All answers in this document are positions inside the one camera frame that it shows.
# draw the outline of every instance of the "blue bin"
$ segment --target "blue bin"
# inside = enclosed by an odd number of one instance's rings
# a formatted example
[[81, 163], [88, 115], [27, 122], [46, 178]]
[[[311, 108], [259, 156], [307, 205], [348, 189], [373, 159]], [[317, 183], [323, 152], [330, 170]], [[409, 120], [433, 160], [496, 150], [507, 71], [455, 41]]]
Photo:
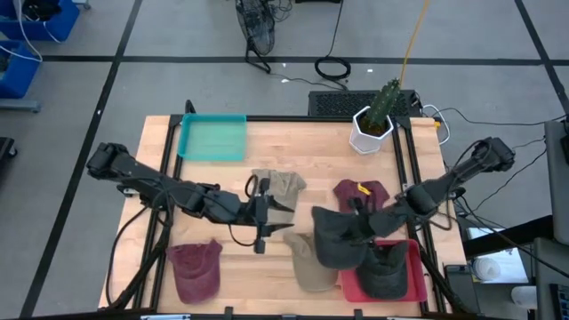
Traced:
[[186, 114], [178, 155], [191, 161], [243, 161], [246, 143], [246, 115]]
[[[29, 40], [54, 41], [50, 33], [60, 42], [67, 40], [71, 29], [79, 17], [79, 9], [71, 0], [49, 0], [59, 2], [61, 12], [54, 15], [45, 24], [43, 21], [22, 21]], [[0, 32], [12, 40], [24, 40], [21, 34], [18, 12], [13, 0], [0, 0], [0, 16], [9, 20], [0, 20]]]
[[[24, 43], [20, 41], [0, 41], [0, 45], [19, 55], [34, 57], [34, 55], [26, 49]], [[39, 67], [39, 62], [16, 57], [4, 50], [0, 50], [0, 54], [4, 57], [11, 56], [9, 58], [8, 69], [6, 69], [0, 78], [0, 98], [22, 98], [28, 91], [29, 84], [31, 84], [37, 67]]]

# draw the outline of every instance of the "gray floor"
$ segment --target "gray floor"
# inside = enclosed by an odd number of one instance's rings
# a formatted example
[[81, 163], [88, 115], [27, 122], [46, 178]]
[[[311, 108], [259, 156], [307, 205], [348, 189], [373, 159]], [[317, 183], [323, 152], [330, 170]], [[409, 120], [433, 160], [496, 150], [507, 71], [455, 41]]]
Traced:
[[[38, 44], [48, 55], [112, 56], [134, 0], [91, 0], [65, 44]], [[346, 2], [334, 54], [400, 58], [405, 53], [421, 1]], [[569, 27], [563, 0], [526, 0], [525, 5], [551, 59], [569, 59], [562, 39]], [[276, 25], [271, 56], [321, 56], [328, 52], [338, 6], [296, 4], [290, 19]], [[130, 56], [234, 57], [244, 52], [233, 1], [143, 0], [125, 54]], [[434, 1], [413, 48], [415, 58], [539, 59], [512, 1]], [[16, 139], [19, 156], [0, 192], [0, 318], [18, 316], [36, 272], [69, 178], [76, 163], [110, 63], [45, 62], [28, 93], [44, 108], [39, 114], [0, 113], [0, 136]], [[278, 63], [278, 73], [319, 81], [311, 64]], [[401, 66], [354, 64], [348, 86], [375, 89], [398, 76]], [[556, 67], [569, 85], [569, 67]], [[536, 122], [564, 114], [543, 66], [411, 65], [406, 88], [423, 104], [457, 108], [480, 121]], [[282, 83], [244, 63], [120, 64], [102, 115], [94, 147], [101, 141], [138, 146], [144, 117], [180, 113], [186, 99], [198, 112], [306, 115], [310, 91], [319, 86]], [[538, 139], [536, 127], [467, 124], [445, 114], [452, 137], [443, 145], [452, 164], [475, 139], [503, 138], [510, 146]], [[517, 150], [513, 170], [531, 162], [542, 143]], [[472, 204], [499, 187], [513, 171], [486, 174], [468, 185]], [[532, 188], [532, 198], [521, 198]], [[106, 273], [123, 198], [111, 183], [84, 175], [45, 281], [35, 315], [94, 310]], [[479, 214], [513, 226], [550, 213], [545, 158], [519, 174]], [[483, 311], [524, 319], [509, 302], [509, 288], [483, 287]]]

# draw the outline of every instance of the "wooden tabletop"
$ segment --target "wooden tabletop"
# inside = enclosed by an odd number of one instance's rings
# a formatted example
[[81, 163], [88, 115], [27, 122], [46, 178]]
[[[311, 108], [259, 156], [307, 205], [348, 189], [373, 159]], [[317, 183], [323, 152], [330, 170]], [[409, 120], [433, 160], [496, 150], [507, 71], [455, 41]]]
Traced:
[[[169, 116], [148, 116], [140, 138], [137, 160], [159, 169], [168, 130]], [[426, 180], [445, 173], [437, 133], [432, 119], [412, 119], [413, 138], [421, 177]], [[239, 194], [242, 201], [244, 184], [255, 168], [297, 172], [307, 182], [302, 191], [294, 215], [295, 232], [311, 232], [310, 208], [313, 205], [335, 210], [338, 203], [332, 189], [342, 179], [355, 181], [378, 180], [392, 196], [400, 191], [393, 141], [389, 138], [381, 151], [374, 155], [360, 156], [348, 144], [350, 123], [288, 123], [249, 122], [247, 124], [246, 159], [238, 163], [195, 163], [185, 161], [181, 178], [194, 182], [219, 183], [222, 189]], [[172, 174], [175, 158], [173, 148], [169, 174]], [[412, 181], [411, 166], [405, 139], [402, 139], [405, 169]], [[119, 223], [121, 228], [140, 210], [137, 197], [126, 198]], [[148, 229], [148, 213], [134, 221], [126, 229], [116, 247], [115, 264], [111, 279], [111, 296], [116, 299], [140, 266], [140, 257]], [[443, 216], [433, 220], [445, 225]], [[458, 226], [453, 222], [451, 231], [432, 228], [437, 249], [439, 268], [447, 264], [464, 264]], [[234, 227], [234, 235], [242, 242], [254, 239], [255, 229]], [[254, 254], [251, 247], [235, 244], [224, 225], [214, 225], [198, 220], [176, 209], [170, 245], [207, 242], [215, 238], [223, 245], [221, 253], [221, 286], [217, 297], [198, 305], [180, 302], [174, 284], [172, 264], [167, 261], [158, 306], [165, 313], [222, 314], [231, 306], [235, 314], [297, 314], [321, 316], [349, 316], [355, 308], [361, 308], [365, 316], [419, 316], [419, 304], [414, 302], [349, 303], [343, 298], [339, 285], [326, 292], [304, 292], [297, 285], [293, 273], [291, 250], [283, 243], [279, 231], [266, 238], [265, 254]], [[406, 238], [405, 227], [389, 239]], [[153, 270], [147, 277], [143, 306], [147, 306], [154, 281]], [[435, 309], [431, 282], [425, 277], [429, 306]], [[106, 306], [104, 294], [100, 306]]]

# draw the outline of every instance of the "yellow tag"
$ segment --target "yellow tag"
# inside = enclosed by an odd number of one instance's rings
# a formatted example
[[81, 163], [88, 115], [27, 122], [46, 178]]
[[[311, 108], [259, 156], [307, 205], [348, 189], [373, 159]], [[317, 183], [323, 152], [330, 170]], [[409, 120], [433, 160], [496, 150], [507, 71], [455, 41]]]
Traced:
[[362, 186], [361, 184], [357, 184], [357, 189], [360, 190], [361, 192], [365, 193], [367, 196], [369, 196], [372, 191], [368, 190], [367, 188], [365, 188], [364, 186]]

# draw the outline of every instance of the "fan base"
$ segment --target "fan base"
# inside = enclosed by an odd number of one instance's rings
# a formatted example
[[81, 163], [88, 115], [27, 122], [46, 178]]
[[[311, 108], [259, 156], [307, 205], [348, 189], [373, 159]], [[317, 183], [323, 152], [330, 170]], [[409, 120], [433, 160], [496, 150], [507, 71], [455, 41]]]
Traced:
[[[260, 63], [263, 64], [263, 66], [260, 66], [257, 62], [253, 62], [250, 60], [249, 58], [249, 52], [253, 52], [255, 53], [255, 55], [257, 56], [257, 59], [259, 59]], [[247, 42], [247, 50], [245, 51], [245, 62], [249, 63], [250, 65], [259, 68], [263, 71], [265, 71], [266, 73], [270, 74], [270, 66], [267, 64], [267, 62], [260, 56], [260, 54], [257, 52], [257, 50], [255, 49], [255, 47], [253, 45], [251, 45], [250, 42]]]

